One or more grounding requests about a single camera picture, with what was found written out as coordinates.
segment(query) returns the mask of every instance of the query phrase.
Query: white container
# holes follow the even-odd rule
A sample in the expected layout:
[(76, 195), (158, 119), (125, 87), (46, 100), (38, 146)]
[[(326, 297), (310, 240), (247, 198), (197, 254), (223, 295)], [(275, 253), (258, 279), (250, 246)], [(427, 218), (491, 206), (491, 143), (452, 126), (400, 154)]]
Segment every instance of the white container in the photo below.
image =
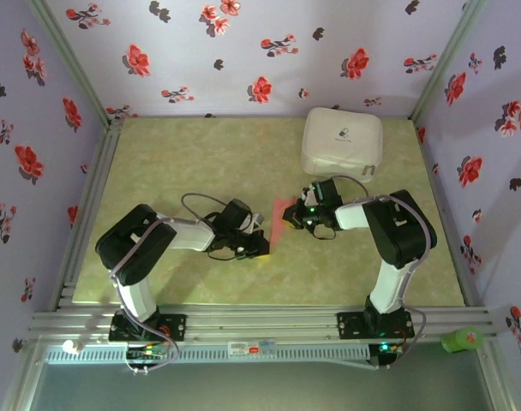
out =
[(382, 161), (382, 123), (370, 114), (316, 107), (308, 113), (301, 166), (314, 176), (369, 182)]

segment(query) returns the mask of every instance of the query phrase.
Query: purple wall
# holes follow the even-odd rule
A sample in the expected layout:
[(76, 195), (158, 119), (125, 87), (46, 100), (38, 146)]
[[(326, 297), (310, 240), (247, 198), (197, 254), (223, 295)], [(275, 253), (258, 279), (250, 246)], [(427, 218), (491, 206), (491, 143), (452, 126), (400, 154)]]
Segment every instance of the purple wall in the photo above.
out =
[(486, 305), (513, 304), (499, 342), (521, 399), (521, 0), (488, 2), (417, 124), (455, 251)]
[(33, 312), (48, 308), (69, 208), (87, 179), (81, 165), (91, 162), (101, 127), (21, 0), (0, 2), (0, 86), (1, 408), (19, 341)]

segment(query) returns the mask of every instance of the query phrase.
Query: table surface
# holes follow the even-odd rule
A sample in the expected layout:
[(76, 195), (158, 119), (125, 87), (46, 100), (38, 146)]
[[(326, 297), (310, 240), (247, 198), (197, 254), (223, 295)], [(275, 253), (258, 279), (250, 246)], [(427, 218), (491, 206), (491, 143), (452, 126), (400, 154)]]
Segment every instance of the table surface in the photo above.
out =
[[(265, 216), (270, 238), (276, 198), (297, 197), (315, 180), (300, 165), (304, 118), (133, 118), (123, 125), (74, 302), (116, 301), (94, 245), (140, 203), (191, 218), (180, 205), (187, 192), (238, 198)], [(420, 306), (462, 306), (463, 298), (434, 196), (409, 120), (382, 120), (383, 161), (371, 194), (405, 188), (435, 228), (438, 245), (412, 278), (406, 301)], [(352, 182), (337, 182), (343, 200), (362, 196)], [(219, 211), (205, 199), (189, 199), (201, 215)], [(360, 306), (380, 268), (369, 229), (338, 232), (318, 241), (286, 229), (267, 259), (218, 262), (190, 250), (166, 252), (149, 275), (158, 303), (300, 304)]]

